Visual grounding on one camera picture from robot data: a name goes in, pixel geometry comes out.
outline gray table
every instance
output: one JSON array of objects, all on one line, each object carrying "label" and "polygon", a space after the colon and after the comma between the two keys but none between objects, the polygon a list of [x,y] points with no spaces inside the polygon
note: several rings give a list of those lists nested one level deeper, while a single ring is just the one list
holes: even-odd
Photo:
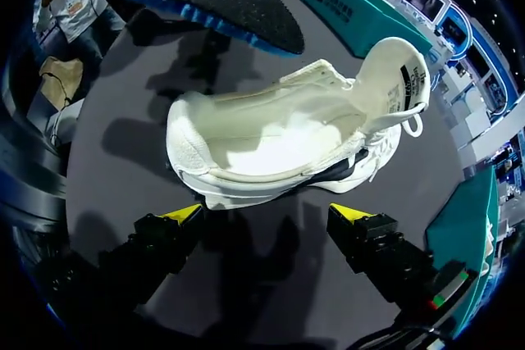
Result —
[{"label": "gray table", "polygon": [[[158,37],[147,47],[134,45],[129,32],[121,34],[85,100],[72,144],[67,220],[74,249],[95,263],[97,252],[124,242],[144,214],[194,202],[164,166],[163,124],[177,92],[255,91],[318,58],[355,76],[361,61],[300,0],[283,2],[304,32],[304,54],[281,58],[233,40],[220,55],[213,86],[189,67],[202,51],[206,31]],[[431,105],[422,118],[422,136],[404,134],[372,183],[344,195],[309,189],[229,212],[233,224],[222,237],[224,248],[199,246],[184,270],[168,277],[139,311],[188,334],[231,334],[237,327],[233,335],[252,343],[315,342],[325,348],[342,348],[390,325],[397,307],[346,265],[326,234],[327,212],[329,203],[337,202],[388,213],[408,240],[423,247],[425,228],[462,171],[438,111]],[[283,280],[260,278],[244,263],[261,261],[250,257],[252,248],[260,256],[275,250],[277,233],[289,243],[294,239],[299,248],[288,259],[265,262],[288,262],[290,274]]]}]

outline blue foam pad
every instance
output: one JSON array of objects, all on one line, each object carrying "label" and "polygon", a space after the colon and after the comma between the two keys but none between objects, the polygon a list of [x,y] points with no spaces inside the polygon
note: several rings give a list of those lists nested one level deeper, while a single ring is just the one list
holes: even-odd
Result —
[{"label": "blue foam pad", "polygon": [[[276,20],[285,20],[288,16],[284,15],[281,18],[277,18],[275,15],[268,13],[269,21],[265,21],[260,16],[265,16],[264,7],[270,6],[272,9],[276,7],[276,0],[268,2],[267,0],[260,0],[261,11],[250,10],[249,12],[239,12],[239,21],[235,19],[237,12],[235,9],[232,9],[231,5],[215,5],[217,9],[216,12],[206,11],[204,8],[210,8],[210,4],[204,4],[206,1],[203,0],[203,6],[199,4],[199,0],[193,0],[192,2],[186,0],[131,0],[140,4],[144,4],[148,7],[154,7],[158,10],[170,11],[176,14],[183,16],[186,20],[191,20],[202,24],[203,26],[213,29],[221,34],[226,36],[240,39],[249,43],[250,45],[262,49],[263,51],[275,53],[284,57],[292,57],[304,50],[304,41],[303,36],[300,32],[300,28],[295,22],[293,16],[290,12],[285,9],[284,5],[281,3],[281,0],[277,0],[282,8],[285,9],[285,14],[290,14],[292,24],[289,21],[283,22],[284,26],[281,29],[277,29],[275,26],[269,26],[269,24],[274,25]],[[243,6],[246,4],[246,1],[240,2],[240,5]],[[252,8],[258,8],[258,0],[250,0],[250,5]],[[279,37],[283,35],[282,31],[285,31],[288,34],[299,35],[299,40],[297,38],[286,38]]]}]

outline exhibition booth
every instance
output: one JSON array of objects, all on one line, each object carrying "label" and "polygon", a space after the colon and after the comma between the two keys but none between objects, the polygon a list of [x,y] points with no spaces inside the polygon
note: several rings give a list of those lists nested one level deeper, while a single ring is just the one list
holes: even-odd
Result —
[{"label": "exhibition booth", "polygon": [[[468,151],[473,140],[491,130],[519,103],[508,62],[486,30],[451,0],[384,1],[431,42],[427,64],[432,89],[452,115],[451,134],[458,150]],[[463,168],[482,161],[498,146],[484,152],[485,156],[460,154]]]}]

